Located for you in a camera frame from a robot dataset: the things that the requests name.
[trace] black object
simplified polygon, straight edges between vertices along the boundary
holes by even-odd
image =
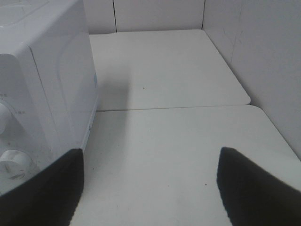
[[[83,185],[83,152],[72,149],[0,197],[0,226],[68,226]]]
[[[301,193],[233,148],[221,150],[217,185],[233,226],[301,226]]]

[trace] white appliance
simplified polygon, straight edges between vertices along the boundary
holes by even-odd
[[[85,149],[96,108],[82,0],[0,0],[0,192]]]

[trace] dark spot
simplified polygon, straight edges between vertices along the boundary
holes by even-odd
[[[12,179],[12,180],[15,180],[15,179],[21,179],[25,176],[25,173],[22,173],[22,174],[17,174],[17,175],[14,175],[12,177],[10,177],[9,179]]]

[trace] white countertop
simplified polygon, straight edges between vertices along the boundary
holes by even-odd
[[[254,106],[97,113],[72,226],[230,226],[216,184],[233,147],[301,191],[301,163]]]
[[[202,30],[118,32],[90,39],[100,111],[250,103]]]

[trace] white tabletop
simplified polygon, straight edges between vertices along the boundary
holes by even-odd
[[[202,30],[119,32],[90,39],[98,110],[250,103]]]
[[[301,191],[301,163],[254,106],[97,113],[72,226],[230,226],[216,184],[223,146]]]

